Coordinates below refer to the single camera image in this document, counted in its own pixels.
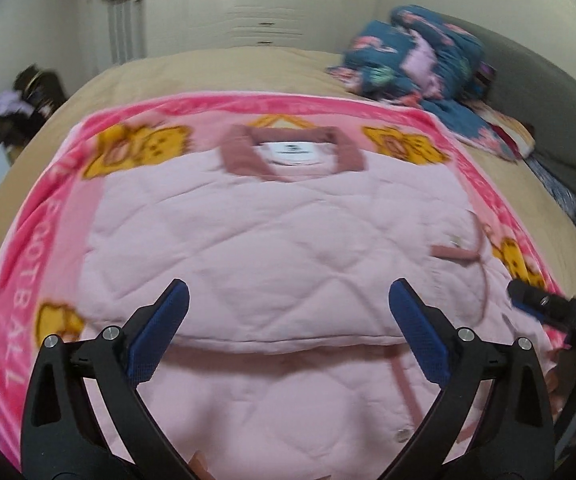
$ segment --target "beige bed sheet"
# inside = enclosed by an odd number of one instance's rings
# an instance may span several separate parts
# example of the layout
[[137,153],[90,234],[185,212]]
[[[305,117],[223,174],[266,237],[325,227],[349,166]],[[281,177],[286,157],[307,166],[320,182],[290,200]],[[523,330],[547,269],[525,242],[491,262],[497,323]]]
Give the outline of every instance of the beige bed sheet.
[[[79,90],[23,151],[0,187],[0,245],[25,196],[68,131],[86,115],[184,91],[255,90],[351,97],[325,74],[339,56],[287,48],[200,50],[113,68]],[[469,150],[535,238],[567,294],[576,294],[576,229],[525,164]]]

